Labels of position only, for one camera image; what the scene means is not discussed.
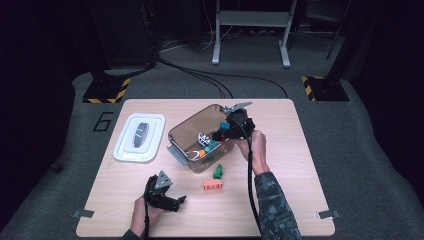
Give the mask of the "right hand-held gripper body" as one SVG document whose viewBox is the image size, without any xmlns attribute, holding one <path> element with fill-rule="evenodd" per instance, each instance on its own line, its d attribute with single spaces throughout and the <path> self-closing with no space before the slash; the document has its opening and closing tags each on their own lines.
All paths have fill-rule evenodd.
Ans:
<svg viewBox="0 0 424 240">
<path fill-rule="evenodd" d="M 247 139 L 255 129 L 253 120 L 247 115 L 248 105 L 251 105 L 251 102 L 237 103 L 231 107 L 224 107 L 222 110 L 225 116 L 232 116 L 233 121 L 229 123 L 230 129 L 223 129 L 231 132 L 232 139 Z"/>
</svg>

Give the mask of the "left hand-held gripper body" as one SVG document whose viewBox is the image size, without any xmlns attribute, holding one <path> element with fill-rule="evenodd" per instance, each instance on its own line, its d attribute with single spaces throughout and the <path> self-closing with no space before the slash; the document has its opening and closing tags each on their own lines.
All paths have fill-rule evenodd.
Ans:
<svg viewBox="0 0 424 240">
<path fill-rule="evenodd" d="M 176 200 L 166 196 L 166 192 L 172 184 L 172 180 L 163 171 L 160 171 L 158 175 L 151 176 L 147 181 L 144 192 L 147 204 L 154 208 L 169 211 L 168 205 Z"/>
</svg>

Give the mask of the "long pink toy block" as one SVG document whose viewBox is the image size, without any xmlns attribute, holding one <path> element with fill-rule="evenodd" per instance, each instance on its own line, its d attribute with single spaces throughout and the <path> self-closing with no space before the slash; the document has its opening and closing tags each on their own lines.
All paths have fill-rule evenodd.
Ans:
<svg viewBox="0 0 424 240">
<path fill-rule="evenodd" d="M 216 190 L 223 187 L 223 181 L 220 179 L 210 179 L 204 183 L 203 188 L 205 190 Z"/>
</svg>

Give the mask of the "clear grey storage box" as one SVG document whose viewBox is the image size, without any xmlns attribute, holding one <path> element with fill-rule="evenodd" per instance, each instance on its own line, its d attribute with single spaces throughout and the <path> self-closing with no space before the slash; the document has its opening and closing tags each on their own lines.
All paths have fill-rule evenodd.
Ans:
<svg viewBox="0 0 424 240">
<path fill-rule="evenodd" d="M 212 134 L 219 130 L 220 122 L 225 122 L 226 116 L 222 110 L 221 105 L 209 105 L 172 128 L 168 133 L 171 143 L 169 152 L 196 174 L 204 172 L 234 147 L 234 143 L 229 139 L 218 141 L 219 145 L 213 151 L 198 157 L 198 151 L 205 150 L 205 147 L 198 142 L 198 134 L 203 132 L 213 140 Z"/>
</svg>

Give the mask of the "white lid with grey handle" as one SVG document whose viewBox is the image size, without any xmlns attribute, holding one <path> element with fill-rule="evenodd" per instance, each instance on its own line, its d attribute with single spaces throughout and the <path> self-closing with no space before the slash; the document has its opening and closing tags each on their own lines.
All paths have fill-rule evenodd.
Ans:
<svg viewBox="0 0 424 240">
<path fill-rule="evenodd" d="M 158 152 L 165 123 L 162 114 L 131 114 L 115 144 L 113 157 L 121 162 L 151 162 Z"/>
</svg>

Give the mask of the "person's left hand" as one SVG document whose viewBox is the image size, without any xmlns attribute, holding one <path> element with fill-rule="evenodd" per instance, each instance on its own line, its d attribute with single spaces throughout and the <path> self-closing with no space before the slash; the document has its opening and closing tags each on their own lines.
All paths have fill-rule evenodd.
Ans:
<svg viewBox="0 0 424 240">
<path fill-rule="evenodd" d="M 137 240 L 141 240 L 141 238 L 144 236 L 145 228 L 147 226 L 145 223 L 145 218 L 149 218 L 148 226 L 152 227 L 163 212 L 163 209 L 145 206 L 145 199 L 143 196 L 136 199 L 134 202 L 134 209 L 129 228 L 131 235 L 134 236 Z"/>
</svg>

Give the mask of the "person's right hand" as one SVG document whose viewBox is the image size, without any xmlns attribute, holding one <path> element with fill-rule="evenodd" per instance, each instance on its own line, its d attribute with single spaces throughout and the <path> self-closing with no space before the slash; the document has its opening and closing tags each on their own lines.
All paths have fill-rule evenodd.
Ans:
<svg viewBox="0 0 424 240">
<path fill-rule="evenodd" d="M 266 162 L 266 136 L 261 131 L 254 130 L 252 132 L 251 144 L 241 139 L 236 140 L 235 144 L 246 160 L 249 159 L 249 153 L 252 153 L 251 163 L 255 175 L 270 171 Z"/>
</svg>

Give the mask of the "black yellow striped stand base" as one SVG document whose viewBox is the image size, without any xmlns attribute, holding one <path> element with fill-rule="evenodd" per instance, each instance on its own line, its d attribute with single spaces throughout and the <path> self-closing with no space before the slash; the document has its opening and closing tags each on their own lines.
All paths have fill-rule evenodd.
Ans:
<svg viewBox="0 0 424 240">
<path fill-rule="evenodd" d="M 83 95 L 84 103 L 119 103 L 124 97 L 131 79 L 106 76 L 103 80 L 93 80 Z"/>
<path fill-rule="evenodd" d="M 310 101 L 348 101 L 349 97 L 339 81 L 324 77 L 302 76 L 301 80 Z"/>
</svg>

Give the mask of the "dark cabinet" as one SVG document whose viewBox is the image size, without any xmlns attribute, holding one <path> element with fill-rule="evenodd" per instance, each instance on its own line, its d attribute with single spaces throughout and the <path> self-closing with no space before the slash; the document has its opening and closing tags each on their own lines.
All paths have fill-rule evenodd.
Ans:
<svg viewBox="0 0 424 240">
<path fill-rule="evenodd" d="M 149 67 L 156 49 L 144 0 L 88 0 L 110 68 Z"/>
</svg>

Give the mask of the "white metal stand frame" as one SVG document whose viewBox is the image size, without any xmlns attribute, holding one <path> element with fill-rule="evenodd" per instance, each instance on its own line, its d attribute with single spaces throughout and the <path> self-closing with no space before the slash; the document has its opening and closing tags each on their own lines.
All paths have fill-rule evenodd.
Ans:
<svg viewBox="0 0 424 240">
<path fill-rule="evenodd" d="M 290 9 L 286 12 L 263 12 L 222 10 L 221 0 L 216 0 L 215 8 L 215 45 L 211 63 L 217 66 L 220 63 L 221 51 L 221 27 L 222 26 L 249 26 L 249 27 L 273 27 L 283 28 L 284 36 L 279 41 L 279 50 L 283 67 L 291 67 L 287 42 L 291 32 L 292 22 L 298 0 L 290 0 Z"/>
</svg>

